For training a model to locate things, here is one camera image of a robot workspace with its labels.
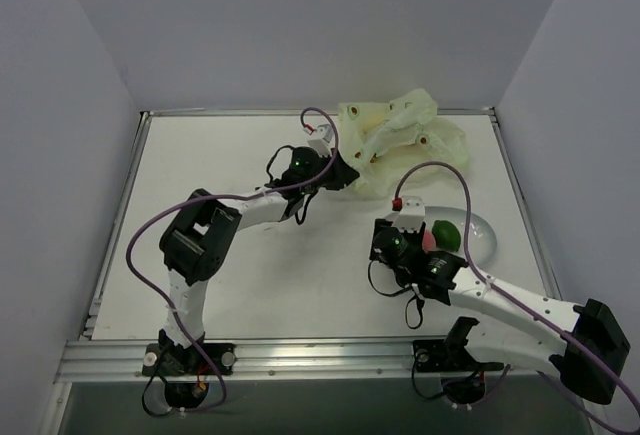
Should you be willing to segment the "pink fake peach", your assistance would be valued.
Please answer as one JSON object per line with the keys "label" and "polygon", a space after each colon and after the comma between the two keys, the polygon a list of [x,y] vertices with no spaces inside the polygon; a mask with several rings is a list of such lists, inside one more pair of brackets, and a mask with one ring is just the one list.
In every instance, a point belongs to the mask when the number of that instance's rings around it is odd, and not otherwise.
{"label": "pink fake peach", "polygon": [[424,252],[432,252],[438,248],[437,241],[429,230],[425,230],[423,233],[421,247]]}

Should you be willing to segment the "green fake fruit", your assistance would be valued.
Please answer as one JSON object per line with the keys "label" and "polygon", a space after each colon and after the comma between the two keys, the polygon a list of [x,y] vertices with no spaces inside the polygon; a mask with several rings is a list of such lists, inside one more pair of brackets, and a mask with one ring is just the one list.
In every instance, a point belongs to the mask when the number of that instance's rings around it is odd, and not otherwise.
{"label": "green fake fruit", "polygon": [[462,245],[462,236],[456,225],[448,220],[436,220],[431,233],[436,246],[441,250],[457,252]]}

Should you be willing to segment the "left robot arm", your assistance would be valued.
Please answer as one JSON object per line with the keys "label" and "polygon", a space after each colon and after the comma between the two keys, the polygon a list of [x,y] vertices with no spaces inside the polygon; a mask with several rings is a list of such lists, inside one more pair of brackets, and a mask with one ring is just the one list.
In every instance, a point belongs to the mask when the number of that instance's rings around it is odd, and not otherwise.
{"label": "left robot arm", "polygon": [[309,201],[321,189],[339,191],[359,178],[342,157],[322,156],[310,147],[293,147],[288,168],[269,177],[257,197],[210,200],[179,210],[161,237],[159,247],[168,269],[168,309],[158,343],[166,363],[179,374],[194,372],[202,360],[195,341],[204,338],[203,311],[208,281],[220,270],[240,230],[290,218],[306,218]]}

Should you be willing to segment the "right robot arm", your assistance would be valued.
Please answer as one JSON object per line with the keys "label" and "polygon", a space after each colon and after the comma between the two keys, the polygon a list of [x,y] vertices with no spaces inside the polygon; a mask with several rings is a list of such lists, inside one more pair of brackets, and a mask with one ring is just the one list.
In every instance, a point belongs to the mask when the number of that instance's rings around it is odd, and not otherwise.
{"label": "right robot arm", "polygon": [[608,405],[630,343],[611,309],[590,299],[580,305],[522,289],[446,251],[423,250],[422,234],[374,223],[369,259],[392,270],[401,293],[417,306],[434,300],[463,310],[445,337],[455,367],[503,364],[558,378],[590,402]]}

